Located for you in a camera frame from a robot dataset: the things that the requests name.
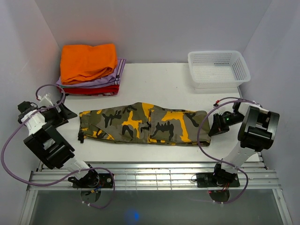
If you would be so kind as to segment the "white plastic basket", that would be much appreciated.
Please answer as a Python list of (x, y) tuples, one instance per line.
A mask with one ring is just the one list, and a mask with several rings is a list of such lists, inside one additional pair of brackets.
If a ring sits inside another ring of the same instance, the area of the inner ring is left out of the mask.
[(193, 86), (197, 89), (237, 88), (251, 75), (238, 51), (194, 51), (187, 56)]

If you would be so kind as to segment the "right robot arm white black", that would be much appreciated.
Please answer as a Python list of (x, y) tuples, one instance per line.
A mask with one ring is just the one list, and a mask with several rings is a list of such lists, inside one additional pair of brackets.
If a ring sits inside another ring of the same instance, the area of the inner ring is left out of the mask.
[(217, 186), (228, 187), (238, 181), (238, 168), (252, 155), (268, 150), (274, 143), (280, 115), (248, 102), (234, 103), (233, 111), (213, 115), (209, 136), (229, 131), (229, 127), (241, 123), (238, 143), (233, 150), (214, 167), (209, 178)]

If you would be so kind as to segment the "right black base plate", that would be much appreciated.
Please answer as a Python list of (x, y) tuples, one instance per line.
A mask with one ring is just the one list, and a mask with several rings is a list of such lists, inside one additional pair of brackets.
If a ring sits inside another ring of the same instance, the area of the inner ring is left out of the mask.
[(196, 173), (191, 178), (192, 182), (197, 183), (198, 188), (224, 188), (224, 187), (240, 187), (240, 181), (237, 174), (216, 175), (214, 172)]

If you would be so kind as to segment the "red folded trousers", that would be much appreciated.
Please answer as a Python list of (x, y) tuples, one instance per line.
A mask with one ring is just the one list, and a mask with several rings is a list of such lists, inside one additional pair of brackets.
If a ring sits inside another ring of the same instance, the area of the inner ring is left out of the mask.
[(87, 95), (87, 96), (109, 96), (116, 95), (119, 92), (119, 85), (110, 85), (101, 88), (75, 88), (60, 86), (66, 94), (69, 95)]

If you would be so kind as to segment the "camouflage trousers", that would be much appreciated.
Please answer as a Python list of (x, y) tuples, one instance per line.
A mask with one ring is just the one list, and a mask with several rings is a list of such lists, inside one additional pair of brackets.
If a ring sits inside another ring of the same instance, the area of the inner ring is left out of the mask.
[(137, 102), (79, 114), (78, 140), (103, 142), (209, 146), (206, 111), (166, 109)]

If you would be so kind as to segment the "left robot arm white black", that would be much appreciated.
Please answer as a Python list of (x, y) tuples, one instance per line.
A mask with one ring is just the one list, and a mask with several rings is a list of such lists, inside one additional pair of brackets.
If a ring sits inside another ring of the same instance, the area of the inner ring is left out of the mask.
[(64, 104), (38, 112), (35, 103), (24, 101), (18, 105), (21, 113), (18, 122), (25, 123), (29, 136), (24, 144), (49, 169), (64, 168), (74, 174), (68, 181), (80, 188), (93, 188), (99, 185), (99, 174), (92, 167), (75, 157), (75, 149), (58, 132), (57, 127), (68, 123), (77, 115)]

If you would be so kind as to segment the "orange folded trousers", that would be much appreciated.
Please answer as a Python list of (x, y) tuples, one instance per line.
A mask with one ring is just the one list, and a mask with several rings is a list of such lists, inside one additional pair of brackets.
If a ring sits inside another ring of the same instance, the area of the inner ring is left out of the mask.
[(117, 61), (114, 44), (65, 45), (61, 52), (60, 81), (63, 85), (73, 85), (108, 76)]

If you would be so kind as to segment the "aluminium mounting rail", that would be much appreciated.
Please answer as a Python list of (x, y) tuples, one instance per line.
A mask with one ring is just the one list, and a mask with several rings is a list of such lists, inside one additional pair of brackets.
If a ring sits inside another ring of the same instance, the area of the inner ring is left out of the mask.
[[(140, 190), (196, 190), (193, 181), (197, 173), (212, 172), (214, 162), (204, 163), (94, 163), (100, 173), (114, 174), (115, 189)], [(239, 189), (248, 181), (248, 189), (280, 189), (281, 185), (274, 170), (267, 170), (263, 162), (246, 162), (243, 172), (238, 174)]]

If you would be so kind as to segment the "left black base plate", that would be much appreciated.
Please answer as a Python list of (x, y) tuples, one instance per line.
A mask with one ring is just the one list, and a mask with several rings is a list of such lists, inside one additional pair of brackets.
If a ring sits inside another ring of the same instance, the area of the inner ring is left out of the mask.
[(108, 173), (99, 173), (91, 184), (83, 183), (77, 180), (75, 177), (68, 178), (68, 181), (72, 183), (73, 188), (112, 188), (113, 177)]

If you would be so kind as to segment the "purple folded trousers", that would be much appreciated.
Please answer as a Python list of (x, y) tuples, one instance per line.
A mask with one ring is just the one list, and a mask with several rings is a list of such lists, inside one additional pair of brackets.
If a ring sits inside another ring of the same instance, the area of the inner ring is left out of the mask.
[(102, 88), (102, 87), (107, 87), (110, 85), (120, 85), (121, 81), (121, 76), (124, 70), (126, 64), (126, 59), (118, 59), (117, 66), (114, 69), (114, 71), (109, 74), (108, 76), (98, 78), (93, 81), (89, 82), (82, 82), (79, 84), (71, 84), (71, 85), (66, 85), (62, 84), (60, 78), (56, 82), (57, 85), (63, 87), (63, 88)]

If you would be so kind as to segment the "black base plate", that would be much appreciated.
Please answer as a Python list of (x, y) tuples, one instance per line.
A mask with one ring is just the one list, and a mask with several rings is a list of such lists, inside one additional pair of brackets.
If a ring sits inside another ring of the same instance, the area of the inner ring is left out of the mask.
[(240, 181), (237, 174), (216, 175), (214, 172), (196, 173), (191, 178), (192, 182), (197, 183), (198, 188), (224, 188), (224, 187), (240, 187)]
[(68, 178), (68, 181), (72, 183), (73, 188), (112, 188), (113, 177), (108, 173), (99, 173), (91, 184), (83, 183), (77, 180), (75, 177)]

